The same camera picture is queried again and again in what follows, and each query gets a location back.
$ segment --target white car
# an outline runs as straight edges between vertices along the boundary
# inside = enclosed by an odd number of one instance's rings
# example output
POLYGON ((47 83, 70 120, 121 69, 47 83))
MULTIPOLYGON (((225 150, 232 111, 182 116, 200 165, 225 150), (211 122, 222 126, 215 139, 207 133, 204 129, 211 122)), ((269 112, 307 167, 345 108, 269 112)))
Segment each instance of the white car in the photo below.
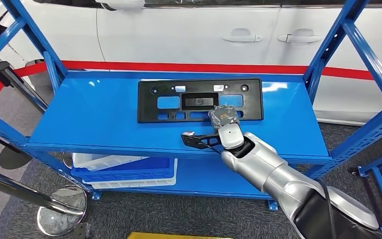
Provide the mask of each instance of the white car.
MULTIPOLYGON (((342 6, 327 4, 343 3, 97 1, 102 3, 24 0, 23 4, 62 60, 309 65, 342 6)), ((0 34, 12 22, 0 5, 0 34)), ((382 5, 367 7, 356 25, 382 62, 382 5)), ((19 68, 42 56, 21 32, 0 59, 19 68)), ((366 70, 348 38, 328 66, 366 70)), ((319 121, 361 125, 382 110, 382 94, 371 80, 323 76, 314 109, 319 121)))

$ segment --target lower shelf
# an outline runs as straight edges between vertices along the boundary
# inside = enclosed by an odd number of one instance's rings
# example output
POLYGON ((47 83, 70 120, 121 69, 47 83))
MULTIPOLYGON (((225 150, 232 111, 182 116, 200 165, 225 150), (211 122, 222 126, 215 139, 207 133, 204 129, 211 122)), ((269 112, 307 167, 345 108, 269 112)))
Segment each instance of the lower shelf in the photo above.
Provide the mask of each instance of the lower shelf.
POLYGON ((178 159, 177 182, 172 186, 118 188, 104 191, 142 192, 188 196, 271 199, 259 192, 220 159, 178 159))

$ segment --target plastic storage bin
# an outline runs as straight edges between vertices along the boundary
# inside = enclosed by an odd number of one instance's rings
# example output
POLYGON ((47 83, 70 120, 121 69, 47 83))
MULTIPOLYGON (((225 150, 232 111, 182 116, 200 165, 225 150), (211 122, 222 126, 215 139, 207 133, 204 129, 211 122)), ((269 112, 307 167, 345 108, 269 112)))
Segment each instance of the plastic storage bin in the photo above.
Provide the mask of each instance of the plastic storage bin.
POLYGON ((73 165, 76 168, 86 168, 89 171, 97 171, 110 167, 115 167, 124 163, 130 163, 148 157, 122 156, 122 155, 103 155, 73 153, 73 165))
POLYGON ((170 186, 177 182, 177 159, 173 160, 173 177, 171 178, 154 178, 154 179, 139 179, 139 180, 121 180, 121 181, 102 181, 88 182, 83 180, 83 183, 90 184, 94 189, 114 189, 114 188, 138 188, 152 186, 170 186))
POLYGON ((79 176, 85 183, 129 180, 154 180, 173 178, 175 175, 174 158, 150 157, 100 171, 89 171, 73 167, 72 175, 79 176))

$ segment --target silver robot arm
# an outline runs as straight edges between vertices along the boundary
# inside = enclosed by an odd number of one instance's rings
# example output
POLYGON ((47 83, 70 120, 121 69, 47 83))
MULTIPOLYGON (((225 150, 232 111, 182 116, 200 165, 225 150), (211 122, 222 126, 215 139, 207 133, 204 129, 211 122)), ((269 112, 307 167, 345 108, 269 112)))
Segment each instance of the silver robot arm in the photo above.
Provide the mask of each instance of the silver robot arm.
POLYGON ((301 238, 382 238, 375 215, 364 205, 334 188, 288 166, 276 150, 252 133, 242 134, 239 124, 218 129, 223 162, 281 207, 301 238), (329 219, 328 206, 333 222, 329 219))

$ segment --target yellow object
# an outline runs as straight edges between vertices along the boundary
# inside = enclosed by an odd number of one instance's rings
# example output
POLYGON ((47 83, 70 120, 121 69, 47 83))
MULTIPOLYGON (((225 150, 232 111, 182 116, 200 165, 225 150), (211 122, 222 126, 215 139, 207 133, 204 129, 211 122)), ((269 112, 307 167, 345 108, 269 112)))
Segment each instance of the yellow object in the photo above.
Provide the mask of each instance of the yellow object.
POLYGON ((128 239, 232 239, 232 238, 195 237, 195 236, 180 236, 180 235, 132 232, 128 236, 128 239))

